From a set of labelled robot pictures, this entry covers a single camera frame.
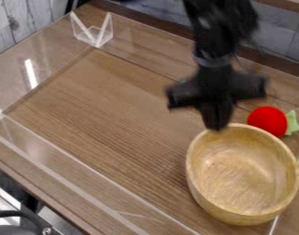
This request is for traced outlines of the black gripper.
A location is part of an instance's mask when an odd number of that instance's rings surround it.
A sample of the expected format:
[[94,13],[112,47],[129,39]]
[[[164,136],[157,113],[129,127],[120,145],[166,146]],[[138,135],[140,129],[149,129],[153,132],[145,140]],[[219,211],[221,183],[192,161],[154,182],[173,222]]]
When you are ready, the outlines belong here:
[[259,73],[237,72],[229,55],[213,59],[195,55],[193,59],[196,72],[165,90],[168,109],[200,105],[204,126],[219,131],[229,123],[232,102],[265,97],[268,79]]

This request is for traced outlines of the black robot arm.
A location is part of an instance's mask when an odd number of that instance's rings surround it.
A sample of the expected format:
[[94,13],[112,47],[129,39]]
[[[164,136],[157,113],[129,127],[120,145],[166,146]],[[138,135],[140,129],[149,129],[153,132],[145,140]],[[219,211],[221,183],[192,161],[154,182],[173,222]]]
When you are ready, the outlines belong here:
[[166,88],[168,108],[195,108],[204,126],[220,131],[231,121],[233,105],[265,96],[267,77],[232,68],[237,46],[256,30],[259,16],[248,0],[182,0],[182,4],[197,70]]

